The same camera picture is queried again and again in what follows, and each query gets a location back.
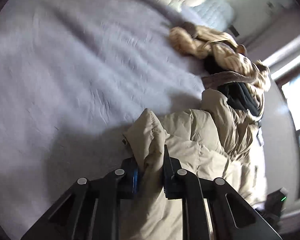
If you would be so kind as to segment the beige puffer jacket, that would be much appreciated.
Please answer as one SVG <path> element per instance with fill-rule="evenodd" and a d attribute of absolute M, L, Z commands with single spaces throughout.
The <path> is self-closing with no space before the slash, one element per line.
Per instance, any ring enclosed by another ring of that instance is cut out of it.
<path fill-rule="evenodd" d="M 120 237 L 182 238 L 181 201 L 168 200 L 161 183 L 165 151 L 200 178 L 224 178 L 250 205 L 264 202 L 267 180 L 257 133 L 248 113 L 233 109 L 212 89 L 203 91 L 200 109 L 163 117 L 145 109 L 124 134 L 143 177 L 123 216 Z"/>

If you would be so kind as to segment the black folded fleece garment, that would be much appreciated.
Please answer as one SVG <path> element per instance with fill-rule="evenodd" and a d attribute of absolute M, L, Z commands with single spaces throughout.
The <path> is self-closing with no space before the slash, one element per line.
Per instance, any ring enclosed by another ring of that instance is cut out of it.
<path fill-rule="evenodd" d="M 204 69 L 210 75 L 225 72 L 225 70 L 217 64 L 212 55 L 203 59 L 203 65 Z M 233 109 L 242 111 L 249 110 L 253 116 L 259 116 L 261 114 L 259 102 L 250 94 L 245 83 L 231 82 L 223 85 L 212 85 L 212 88 L 224 94 L 228 99 L 228 105 Z"/>

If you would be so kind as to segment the lavender embossed bed blanket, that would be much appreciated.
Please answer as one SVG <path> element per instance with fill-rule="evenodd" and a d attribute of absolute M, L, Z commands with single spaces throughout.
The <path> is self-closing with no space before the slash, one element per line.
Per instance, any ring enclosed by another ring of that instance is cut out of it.
<path fill-rule="evenodd" d="M 199 62 L 168 42 L 200 23 L 151 0 L 9 0 L 0 12 L 0 225 L 20 239 L 76 179 L 129 153 L 144 109 L 196 108 Z"/>

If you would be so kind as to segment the beige striped plush robe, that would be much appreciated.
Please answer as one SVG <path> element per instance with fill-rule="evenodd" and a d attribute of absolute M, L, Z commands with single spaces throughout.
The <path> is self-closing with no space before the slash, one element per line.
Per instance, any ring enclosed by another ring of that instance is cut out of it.
<path fill-rule="evenodd" d="M 212 55 L 217 64 L 225 72 L 202 77 L 205 88 L 212 85 L 223 85 L 231 82 L 243 82 L 248 91 L 259 102 L 261 114 L 251 117 L 259 121 L 264 113 L 264 94 L 271 87 L 270 70 L 261 61 L 251 61 L 247 50 L 242 44 L 237 44 L 233 37 L 225 32 L 190 22 L 170 30 L 169 39 L 172 47 L 183 55 L 191 55 L 200 60 Z"/>

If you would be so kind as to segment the grey quilted headboard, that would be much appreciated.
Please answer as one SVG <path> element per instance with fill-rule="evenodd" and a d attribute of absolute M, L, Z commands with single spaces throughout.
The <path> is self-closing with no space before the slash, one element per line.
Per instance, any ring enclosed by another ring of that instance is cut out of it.
<path fill-rule="evenodd" d="M 205 0 L 196 7 L 183 6 L 183 15 L 197 25 L 218 31 L 226 31 L 234 22 L 236 14 L 226 0 Z"/>

